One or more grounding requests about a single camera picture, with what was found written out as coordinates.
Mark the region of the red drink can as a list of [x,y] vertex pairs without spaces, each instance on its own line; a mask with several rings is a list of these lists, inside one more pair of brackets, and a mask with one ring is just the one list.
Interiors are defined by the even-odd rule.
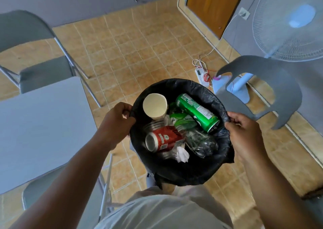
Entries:
[[150,152],[167,152],[184,143],[184,138],[174,126],[164,126],[146,135],[145,145]]

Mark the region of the person's left forearm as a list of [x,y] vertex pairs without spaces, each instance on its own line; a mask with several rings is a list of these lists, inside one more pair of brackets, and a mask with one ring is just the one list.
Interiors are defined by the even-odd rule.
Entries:
[[104,161],[116,145],[107,137],[93,136],[9,229],[76,229]]

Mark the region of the person's left hand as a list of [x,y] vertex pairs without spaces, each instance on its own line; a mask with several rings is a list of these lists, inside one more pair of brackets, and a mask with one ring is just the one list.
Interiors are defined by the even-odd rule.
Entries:
[[130,133],[130,128],[122,124],[123,110],[131,112],[132,105],[119,102],[105,115],[101,125],[94,135],[94,140],[101,146],[111,151]]

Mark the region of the grey folding chair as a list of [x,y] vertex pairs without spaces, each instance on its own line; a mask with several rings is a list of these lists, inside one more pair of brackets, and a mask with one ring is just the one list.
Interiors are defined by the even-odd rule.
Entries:
[[[77,229],[94,229],[103,218],[119,206],[118,203],[112,202],[111,190],[108,187],[111,184],[112,162],[113,154],[110,155],[109,165],[105,167],[107,175],[99,175]],[[22,192],[24,210],[27,210],[38,200],[64,168],[65,165],[34,179],[27,185]]]
[[98,107],[101,108],[98,99],[84,79],[84,77],[86,79],[89,77],[42,18],[26,10],[14,10],[0,14],[0,52],[43,39],[54,39],[64,56],[27,67],[19,73],[0,65],[0,72],[19,89],[20,94],[78,76]]

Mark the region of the grey plastic chair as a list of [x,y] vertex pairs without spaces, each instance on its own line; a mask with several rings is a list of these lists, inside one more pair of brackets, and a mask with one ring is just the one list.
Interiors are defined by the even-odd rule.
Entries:
[[[270,112],[276,112],[278,117],[271,129],[278,130],[301,106],[302,92],[299,84],[279,65],[277,60],[243,55],[220,68],[216,77],[228,72],[232,73],[232,78],[225,79],[219,88],[216,88],[216,81],[213,81],[214,93],[226,111],[242,113],[253,120],[259,120]],[[275,95],[274,103],[258,114],[253,114],[246,105],[250,100],[245,85],[248,81],[246,76],[256,76],[265,81]]]

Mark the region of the person's right forearm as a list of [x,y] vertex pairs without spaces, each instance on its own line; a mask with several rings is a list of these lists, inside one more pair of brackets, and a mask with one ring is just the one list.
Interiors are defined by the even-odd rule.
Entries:
[[265,151],[239,156],[265,229],[323,229]]

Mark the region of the clear ribbed plastic cup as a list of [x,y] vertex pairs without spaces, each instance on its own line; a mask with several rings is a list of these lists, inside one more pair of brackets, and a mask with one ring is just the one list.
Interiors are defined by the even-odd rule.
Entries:
[[164,126],[168,125],[168,121],[166,120],[158,120],[158,121],[151,121],[147,125],[143,127],[143,130],[145,133],[150,133],[152,131],[155,131],[157,129],[160,129]]

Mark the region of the person's white shirt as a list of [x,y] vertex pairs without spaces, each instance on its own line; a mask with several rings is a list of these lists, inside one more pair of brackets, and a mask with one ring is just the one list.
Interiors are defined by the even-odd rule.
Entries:
[[136,192],[94,229],[233,229],[228,211],[204,185]]

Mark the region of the white paper cup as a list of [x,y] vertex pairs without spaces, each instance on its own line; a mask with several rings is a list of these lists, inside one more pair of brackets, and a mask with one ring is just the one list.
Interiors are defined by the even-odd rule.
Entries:
[[143,111],[152,120],[163,120],[168,110],[168,102],[165,96],[159,93],[151,93],[143,101]]

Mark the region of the trash bin with black bag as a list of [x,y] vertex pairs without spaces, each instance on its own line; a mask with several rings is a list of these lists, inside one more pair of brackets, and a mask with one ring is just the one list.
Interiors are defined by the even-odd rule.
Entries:
[[[214,155],[200,158],[184,142],[180,146],[184,147],[190,155],[186,163],[178,163],[176,161],[177,147],[167,152],[148,151],[145,145],[147,133],[144,132],[143,127],[154,120],[144,113],[142,105],[146,96],[151,93],[159,93],[166,97],[168,110],[163,120],[167,120],[169,126],[173,126],[169,117],[169,111],[177,107],[176,99],[183,93],[188,94],[198,104],[216,115],[220,120],[220,124],[217,129],[208,134],[215,138],[219,145],[218,151]],[[152,84],[136,99],[130,116],[136,119],[136,123],[130,130],[131,144],[144,166],[154,175],[158,185],[161,183],[169,183],[176,186],[204,184],[216,173],[222,164],[234,163],[235,152],[230,141],[229,131],[224,126],[224,123],[229,122],[230,118],[221,101],[201,84],[185,79],[166,79]]]

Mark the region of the white wall socket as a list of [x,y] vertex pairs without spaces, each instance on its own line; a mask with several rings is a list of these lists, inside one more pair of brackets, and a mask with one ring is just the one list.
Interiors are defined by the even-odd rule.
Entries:
[[245,8],[241,7],[240,11],[238,12],[238,15],[244,19],[247,20],[248,17],[250,16],[250,12],[248,10],[246,10]]

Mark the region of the white power strip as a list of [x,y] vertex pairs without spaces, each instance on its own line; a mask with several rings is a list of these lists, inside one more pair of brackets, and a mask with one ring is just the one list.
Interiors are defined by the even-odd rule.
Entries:
[[210,86],[209,73],[202,67],[196,67],[195,73],[196,73],[197,79],[199,80],[199,83],[204,87],[208,88]]

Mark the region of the crumpled clear plastic bottle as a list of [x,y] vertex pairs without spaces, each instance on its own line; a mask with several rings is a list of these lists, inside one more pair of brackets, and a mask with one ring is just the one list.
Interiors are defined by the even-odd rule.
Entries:
[[188,148],[198,157],[205,158],[218,151],[219,145],[215,138],[206,133],[188,113],[176,107],[170,109],[169,117]]

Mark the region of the person's right hand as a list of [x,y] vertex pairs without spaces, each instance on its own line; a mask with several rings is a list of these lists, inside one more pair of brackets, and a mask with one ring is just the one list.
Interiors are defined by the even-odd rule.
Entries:
[[259,124],[247,117],[245,125],[225,122],[235,152],[243,164],[258,163],[268,159]]

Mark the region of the white standing fan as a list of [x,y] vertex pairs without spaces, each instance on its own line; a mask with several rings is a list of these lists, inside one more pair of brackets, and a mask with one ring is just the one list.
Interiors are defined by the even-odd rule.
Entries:
[[286,63],[323,60],[323,0],[253,0],[247,20],[234,12],[220,38],[241,55]]

